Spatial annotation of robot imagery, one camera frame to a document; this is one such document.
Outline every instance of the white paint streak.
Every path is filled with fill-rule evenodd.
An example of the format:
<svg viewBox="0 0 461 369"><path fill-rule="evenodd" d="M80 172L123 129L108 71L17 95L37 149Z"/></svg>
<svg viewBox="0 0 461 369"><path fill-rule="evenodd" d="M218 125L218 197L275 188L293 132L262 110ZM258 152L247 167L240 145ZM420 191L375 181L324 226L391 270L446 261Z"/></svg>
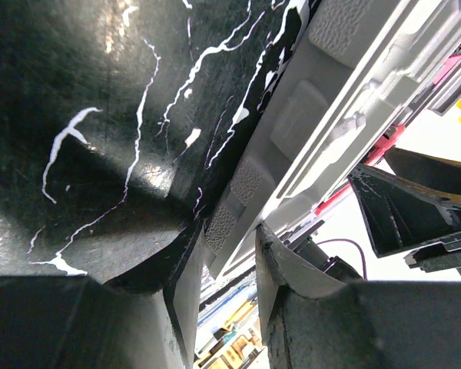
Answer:
<svg viewBox="0 0 461 369"><path fill-rule="evenodd" d="M186 7L186 9L192 9L193 5L187 2L187 0L183 0L183 4Z"/></svg>
<svg viewBox="0 0 461 369"><path fill-rule="evenodd" d="M184 92L184 98L189 98L191 94L193 93L193 88L189 88Z"/></svg>
<svg viewBox="0 0 461 369"><path fill-rule="evenodd" d="M126 198L128 196L128 183L129 183L129 181L131 179L131 175L133 173L134 167L135 167L135 165L138 163L138 161L140 159L141 126L144 123L143 110L144 110L145 101L146 101L146 98L147 98L147 92L148 92L149 87L154 83L155 76L157 75L158 70L159 70L159 61L161 60L161 57L159 55L157 55L157 53L155 52L155 47L153 45L149 44L147 42L147 40L145 40L145 39L144 39L144 43L149 47L150 50L152 50L152 54L154 55L155 60L156 60L156 65L155 65L154 74L152 75L151 80L145 86L145 90L144 90L144 93L143 93L143 95L141 97L140 104L138 105L138 109L137 109L137 113L136 113L136 116L137 116L137 138L135 139L135 142L134 142L135 157L134 157L134 160L131 163L130 167L127 170L126 178L124 180L123 197L121 198L121 200L115 206L113 206L109 210L105 211L101 216L97 217L96 219L94 219L93 221L91 221L91 222L89 222L87 224L82 225L79 229L77 229L70 236L70 240L68 241L68 243L60 251L58 251L55 254L56 258L54 258L54 259L52 259L50 261L41 261L41 262L35 262L35 263L32 263L32 264L51 264L51 265L54 265L59 271L66 271L67 275L87 274L86 271L80 271L78 269L72 268L69 265L67 265L66 261L61 258L61 254L63 253L63 251L65 251L68 248L68 246L70 246L73 243L75 237L80 232L82 232L84 229L89 228L92 225L96 224L102 218L104 218L106 215L108 215L113 210L115 210L119 205L121 205L121 204L123 204L125 202L125 200L126 200Z"/></svg>
<svg viewBox="0 0 461 369"><path fill-rule="evenodd" d="M200 196L197 198L197 203L193 207L193 214L196 214L195 211L197 210L197 207L200 204L200 200L203 197L203 191L201 190L201 187L198 188L198 192L200 192Z"/></svg>
<svg viewBox="0 0 461 369"><path fill-rule="evenodd" d="M201 65L203 63L203 60L208 56L208 55L213 55L213 54L218 54L219 52L232 52L234 50L237 50L239 47L242 46L243 43L245 43L246 40L249 39L249 37L251 36L251 33L253 32L254 30L254 27L256 27L257 23L263 18L264 16L264 11L261 12L261 14L259 15L259 17L257 18L257 20L252 24L252 26L250 27L250 30L249 32L242 38L242 40L240 40L240 42L235 45L235 46L232 46L230 47L228 45L228 42L230 42L232 40L232 38L236 35L236 33L241 30L250 20L251 18L251 0L248 0L248 3L247 3L247 17L246 19L240 23L236 28L234 28L231 32L231 34L229 35L229 37L227 37L226 39L224 39L218 46L211 46L209 48L206 48L200 55L200 57L198 58L198 60L196 61L196 63L194 63L194 66L193 68L190 70L190 74L188 75L188 78L186 80L186 82L177 90L176 92L176 95L174 97L174 100L166 107L166 110L164 112L164 120L163 121L159 121L158 122L158 125L161 126L161 129L160 131L156 134L157 136L160 135L164 129L164 127L166 128L166 130L168 130L168 125L171 123L171 120L169 119L169 111L171 111L171 109L173 108L173 106L175 106L181 96L181 92L183 90L185 90L191 83L193 83L194 79L196 78L196 75L197 73L200 71L201 69Z"/></svg>
<svg viewBox="0 0 461 369"><path fill-rule="evenodd" d="M196 221L196 220L198 219L198 217L200 216L201 211L202 211L203 209L205 209L206 206L207 206L207 205L203 205L203 206L201 207L201 209L197 211L197 213L194 215L194 218L193 218L194 221Z"/></svg>
<svg viewBox="0 0 461 369"><path fill-rule="evenodd" d="M263 59L266 53L267 53L267 47L265 47L265 49L260 54L258 62L256 63L256 69L254 71L253 77L251 77L251 80L249 82L249 85L247 86L246 92L244 93L243 100L240 103L239 108L237 108L237 111L232 118L232 124L227 130L227 133L228 133L227 139L222 144L222 146L217 150L215 155L210 159L210 161L208 162L208 166L205 168L205 170L211 168L214 160L218 157L218 155L220 155L220 153L222 152L222 150L224 150L227 143L233 138L233 136L236 133L236 131L234 130L234 127L238 125L243 119L245 119L249 115L249 111L244 107L244 102L246 102L247 96L249 95L249 91L251 89L251 86L253 85L254 79L258 76L258 73L261 70L261 65L263 64Z"/></svg>
<svg viewBox="0 0 461 369"><path fill-rule="evenodd" d="M36 242L36 240L38 239L38 236L39 234L43 231L43 229L45 229L46 226L44 226L43 228L39 228L38 231L34 234L34 236L32 237L32 239L29 241L29 244L30 244L30 247L29 247L29 251L26 252L26 254L31 254L31 251L32 249L34 248L34 243Z"/></svg>
<svg viewBox="0 0 461 369"><path fill-rule="evenodd" d="M81 132L77 131L77 129L75 129L75 126L78 123L80 123L81 121L83 121L85 119L85 117L87 117L87 115L89 113L92 113L93 111L101 112L102 110L94 108L94 107L80 110L79 113L77 113L70 120L67 127L63 128L61 130L61 132L56 135L55 140L53 140L53 147L51 148L51 152L50 152L50 155L49 155L49 162L46 164L45 171L43 172L43 185L42 185L42 189L41 189L42 192L43 192L43 195L46 196L46 198L48 198L49 200L51 200L51 202L53 204L56 204L56 200L46 192L46 184L47 184L47 180L48 180L48 172L49 172L51 166L55 163L55 161L56 161L56 159L58 157L58 153L60 151L61 144L63 143L63 140L65 140L68 135L71 135L71 136L77 138L84 145L87 144L87 140L85 139L84 135Z"/></svg>
<svg viewBox="0 0 461 369"><path fill-rule="evenodd" d="M282 2L279 2L277 4L277 0L271 0L271 10L275 11L276 9L278 9L280 6L282 6L283 4L285 4L285 1L286 0L283 0Z"/></svg>
<svg viewBox="0 0 461 369"><path fill-rule="evenodd" d="M133 5L128 6L124 10L123 14L121 15L121 18L123 19L124 25L126 25L127 27L130 27L130 14L137 11L137 10L138 10L138 7L133 6Z"/></svg>
<svg viewBox="0 0 461 369"><path fill-rule="evenodd" d="M187 17L187 38L191 39L191 18Z"/></svg>
<svg viewBox="0 0 461 369"><path fill-rule="evenodd" d="M205 164L204 164L204 168L205 170L207 170L207 163L208 163L208 157L212 151L212 148L214 146L214 142L215 142L215 137L217 136L217 132L218 132L218 128L221 126L221 123L222 123L222 119L224 118L224 114L227 112L227 106L229 105L229 103L231 102L231 100L234 98L234 96L230 96L229 99L227 100L227 102L225 103L225 109L224 111L222 111L222 114L221 114L221 117L219 118L218 120L218 123L217 123L217 126L215 127L215 131L214 131L214 136L212 138L212 141L210 143L210 146L208 147L208 151L207 151L207 157L205 158Z"/></svg>

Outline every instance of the black plastic part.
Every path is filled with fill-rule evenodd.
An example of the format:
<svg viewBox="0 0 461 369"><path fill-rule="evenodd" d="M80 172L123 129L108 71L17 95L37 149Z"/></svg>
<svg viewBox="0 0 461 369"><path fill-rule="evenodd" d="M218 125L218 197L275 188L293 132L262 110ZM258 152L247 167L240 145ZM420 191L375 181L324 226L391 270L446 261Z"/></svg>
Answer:
<svg viewBox="0 0 461 369"><path fill-rule="evenodd" d="M328 260L328 255L311 238L306 238L293 251L318 269Z"/></svg>
<svg viewBox="0 0 461 369"><path fill-rule="evenodd" d="M329 258L326 263L321 265L320 270L343 283L362 280L357 271L338 256Z"/></svg>
<svg viewBox="0 0 461 369"><path fill-rule="evenodd" d="M331 284L266 225L256 247L270 367L461 368L461 284Z"/></svg>
<svg viewBox="0 0 461 369"><path fill-rule="evenodd" d="M201 229L195 222L110 286L86 277L0 278L0 367L191 368Z"/></svg>
<svg viewBox="0 0 461 369"><path fill-rule="evenodd" d="M432 244L461 247L461 194L434 190L365 165L354 168L349 180L378 258Z"/></svg>
<svg viewBox="0 0 461 369"><path fill-rule="evenodd" d="M461 268L461 250L448 252L438 244L410 252L405 261L410 268L420 268L427 273Z"/></svg>

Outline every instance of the textured plastic surface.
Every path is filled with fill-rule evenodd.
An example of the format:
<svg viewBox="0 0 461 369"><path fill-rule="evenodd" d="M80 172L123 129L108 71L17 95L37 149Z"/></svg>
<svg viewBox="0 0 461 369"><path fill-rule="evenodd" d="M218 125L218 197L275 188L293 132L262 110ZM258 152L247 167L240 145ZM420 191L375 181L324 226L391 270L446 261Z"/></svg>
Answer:
<svg viewBox="0 0 461 369"><path fill-rule="evenodd" d="M337 28L332 15L349 12L350 23ZM267 219L280 235L346 177L461 42L461 2L324 0L306 35L241 159L240 167L252 163L259 184L247 179L249 168L237 169L207 229L213 253L206 262L215 278L252 262L246 238L259 222ZM348 128L353 119L355 130ZM355 135L337 144L342 127ZM231 227L222 206L234 217Z"/></svg>

